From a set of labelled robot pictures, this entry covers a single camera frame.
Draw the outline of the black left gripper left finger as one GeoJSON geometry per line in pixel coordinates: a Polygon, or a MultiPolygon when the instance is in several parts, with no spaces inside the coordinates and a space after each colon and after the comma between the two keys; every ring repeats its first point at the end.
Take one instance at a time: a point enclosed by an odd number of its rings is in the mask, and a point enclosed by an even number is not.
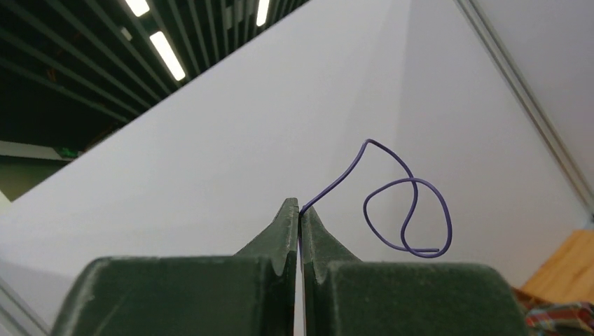
{"type": "Polygon", "coordinates": [[[80,273],[53,335],[292,335],[298,201],[233,255],[104,257],[80,273]]]}

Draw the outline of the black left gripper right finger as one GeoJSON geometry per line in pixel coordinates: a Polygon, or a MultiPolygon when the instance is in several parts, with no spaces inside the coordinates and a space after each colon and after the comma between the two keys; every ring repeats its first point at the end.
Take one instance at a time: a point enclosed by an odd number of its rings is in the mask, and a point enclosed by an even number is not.
{"type": "Polygon", "coordinates": [[[526,335],[510,285],[493,268],[457,262],[364,262],[300,216],[307,335],[526,335]]]}

